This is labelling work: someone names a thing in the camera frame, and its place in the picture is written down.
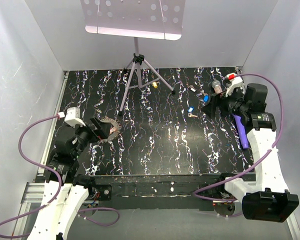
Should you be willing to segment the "blue key tag with key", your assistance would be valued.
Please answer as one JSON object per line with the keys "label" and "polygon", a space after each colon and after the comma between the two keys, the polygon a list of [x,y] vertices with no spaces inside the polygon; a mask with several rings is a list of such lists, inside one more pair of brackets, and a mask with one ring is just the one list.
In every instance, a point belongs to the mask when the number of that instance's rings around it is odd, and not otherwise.
{"label": "blue key tag with key", "polygon": [[189,107],[189,109],[188,109],[188,117],[189,118],[197,118],[198,116],[197,115],[195,115],[194,114],[194,110],[195,110],[195,108],[194,107]]}

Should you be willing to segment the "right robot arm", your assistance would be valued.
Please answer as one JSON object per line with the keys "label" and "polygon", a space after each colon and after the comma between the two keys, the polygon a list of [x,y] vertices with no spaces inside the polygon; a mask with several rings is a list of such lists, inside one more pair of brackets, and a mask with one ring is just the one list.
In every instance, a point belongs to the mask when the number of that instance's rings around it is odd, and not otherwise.
{"label": "right robot arm", "polygon": [[283,223],[299,206],[299,197],[292,194],[283,178],[277,147],[277,126],[273,114],[266,112],[268,88],[250,83],[246,91],[234,88],[232,94],[213,93],[202,112],[213,118],[216,110],[241,118],[251,147],[255,184],[246,183],[242,173],[223,173],[213,185],[222,199],[233,196],[241,203],[248,220]]}

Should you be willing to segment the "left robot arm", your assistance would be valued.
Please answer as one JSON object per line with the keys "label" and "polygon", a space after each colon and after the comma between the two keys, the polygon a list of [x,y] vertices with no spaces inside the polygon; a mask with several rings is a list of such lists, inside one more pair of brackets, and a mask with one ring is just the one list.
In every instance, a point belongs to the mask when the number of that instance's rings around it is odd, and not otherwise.
{"label": "left robot arm", "polygon": [[65,123],[74,128],[74,136],[56,142],[48,155],[44,171],[44,191],[41,206],[29,240],[65,240],[80,208],[89,200],[87,210],[95,211],[98,200],[109,200],[112,187],[97,184],[93,177],[78,174],[79,156],[90,143],[113,140],[120,131],[111,118],[91,118],[92,125],[78,116],[67,116]]}

